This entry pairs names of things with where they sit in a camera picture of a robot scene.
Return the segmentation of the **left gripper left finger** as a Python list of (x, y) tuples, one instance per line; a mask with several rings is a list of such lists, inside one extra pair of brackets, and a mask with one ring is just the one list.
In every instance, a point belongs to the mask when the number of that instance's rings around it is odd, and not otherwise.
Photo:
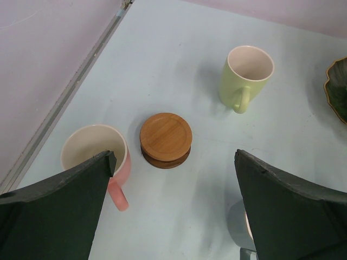
[(1, 259), (88, 259), (117, 159), (103, 151), (1, 195)]

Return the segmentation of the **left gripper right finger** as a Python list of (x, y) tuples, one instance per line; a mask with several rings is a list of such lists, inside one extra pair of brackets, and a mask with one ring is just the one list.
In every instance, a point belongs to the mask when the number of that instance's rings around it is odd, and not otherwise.
[(244, 150), (235, 170), (258, 259), (346, 259), (346, 193)]

